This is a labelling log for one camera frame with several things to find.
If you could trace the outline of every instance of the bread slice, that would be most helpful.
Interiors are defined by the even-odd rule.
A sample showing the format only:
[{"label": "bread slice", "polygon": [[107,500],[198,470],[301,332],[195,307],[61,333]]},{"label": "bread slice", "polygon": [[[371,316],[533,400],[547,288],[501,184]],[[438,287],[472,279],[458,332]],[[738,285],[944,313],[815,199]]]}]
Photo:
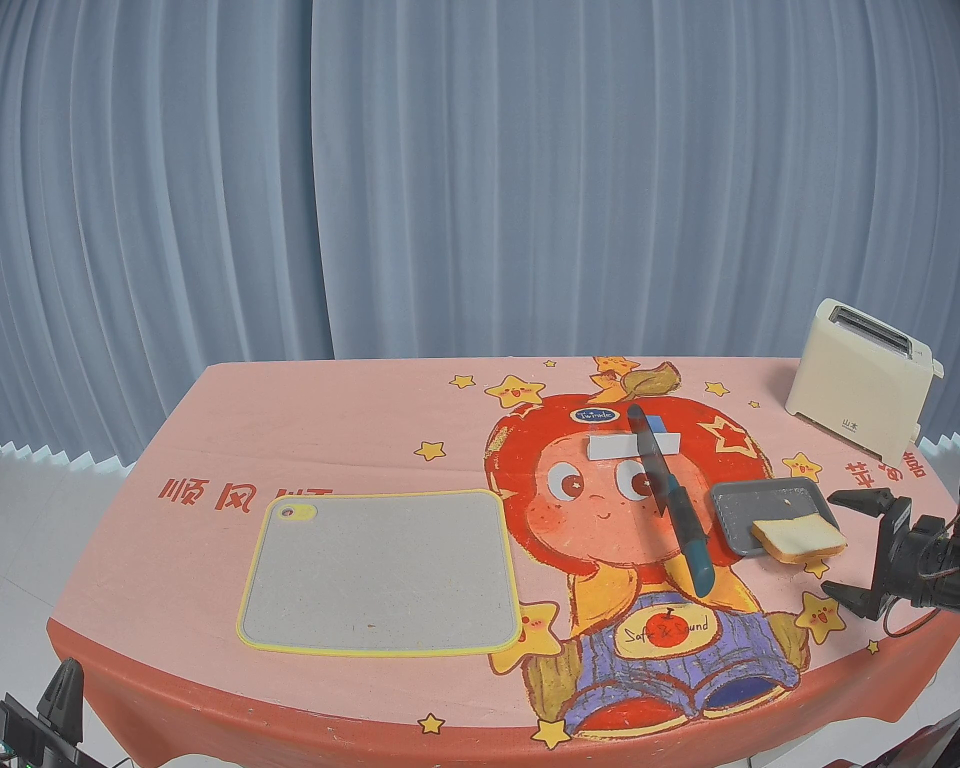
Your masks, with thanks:
[{"label": "bread slice", "polygon": [[839,555],[847,546],[842,533],[817,514],[790,520],[754,520],[754,536],[781,563],[808,563]]}]

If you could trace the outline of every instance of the cartoon hair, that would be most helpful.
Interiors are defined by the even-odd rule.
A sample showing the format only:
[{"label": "cartoon hair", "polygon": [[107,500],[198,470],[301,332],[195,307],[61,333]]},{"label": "cartoon hair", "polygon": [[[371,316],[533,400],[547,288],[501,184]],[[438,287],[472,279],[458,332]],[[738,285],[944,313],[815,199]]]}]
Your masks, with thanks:
[{"label": "cartoon hair", "polygon": [[[545,397],[541,405],[524,403],[497,422],[487,442],[484,469],[491,490],[503,499],[507,527],[520,546],[541,563],[577,576],[589,576],[597,569],[593,562],[555,551],[530,530],[527,510],[537,494],[536,470],[540,453],[549,444],[569,435],[630,432],[627,408],[634,402],[639,403],[648,415],[660,416],[667,431],[683,434],[681,453],[699,468],[709,486],[733,480],[773,477],[770,463],[746,434],[744,452],[717,452],[717,436],[703,425],[714,425],[715,420],[721,418],[734,429],[743,430],[743,427],[704,403],[684,397],[649,396],[601,406],[589,403],[590,397],[554,395]],[[582,408],[610,409],[617,417],[604,423],[582,423],[571,416]],[[707,499],[707,505],[711,515],[715,515],[712,501]],[[714,530],[716,533],[708,536],[708,550],[714,563],[727,565],[736,562],[739,558],[731,552],[717,530],[716,520]]]}]

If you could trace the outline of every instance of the curtain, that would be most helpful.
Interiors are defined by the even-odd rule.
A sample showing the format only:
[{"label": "curtain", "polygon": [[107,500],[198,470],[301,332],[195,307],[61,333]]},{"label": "curtain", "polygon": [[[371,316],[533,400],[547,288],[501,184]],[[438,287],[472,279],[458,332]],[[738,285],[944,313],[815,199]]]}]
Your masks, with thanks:
[{"label": "curtain", "polygon": [[947,432],[958,58],[946,0],[316,0],[334,349],[799,356],[832,297],[931,345]]},{"label": "curtain", "polygon": [[126,464],[206,365],[929,343],[947,0],[0,1],[0,442]]},{"label": "curtain", "polygon": [[0,440],[137,458],[206,365],[332,355],[307,3],[0,3]]}]

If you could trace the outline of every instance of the knife handle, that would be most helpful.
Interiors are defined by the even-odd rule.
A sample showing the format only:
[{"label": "knife handle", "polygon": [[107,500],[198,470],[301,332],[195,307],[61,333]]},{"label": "knife handle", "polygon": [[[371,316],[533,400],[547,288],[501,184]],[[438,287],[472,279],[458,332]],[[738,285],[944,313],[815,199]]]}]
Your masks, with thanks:
[{"label": "knife handle", "polygon": [[686,488],[677,486],[670,492],[667,496],[667,511],[670,513],[670,522],[677,535],[680,551],[684,553],[686,567],[690,571],[693,591],[697,597],[706,597],[713,589],[716,574],[707,552],[707,534],[704,533],[696,510],[693,509]]}]

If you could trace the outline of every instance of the white toaster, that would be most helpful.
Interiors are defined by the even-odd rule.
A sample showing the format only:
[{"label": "white toaster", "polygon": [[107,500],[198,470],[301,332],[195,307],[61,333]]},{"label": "white toaster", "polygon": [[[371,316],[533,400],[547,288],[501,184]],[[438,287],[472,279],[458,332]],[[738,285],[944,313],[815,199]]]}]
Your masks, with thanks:
[{"label": "white toaster", "polygon": [[920,437],[917,419],[944,367],[923,342],[834,299],[806,339],[788,413],[803,416],[897,467]]}]

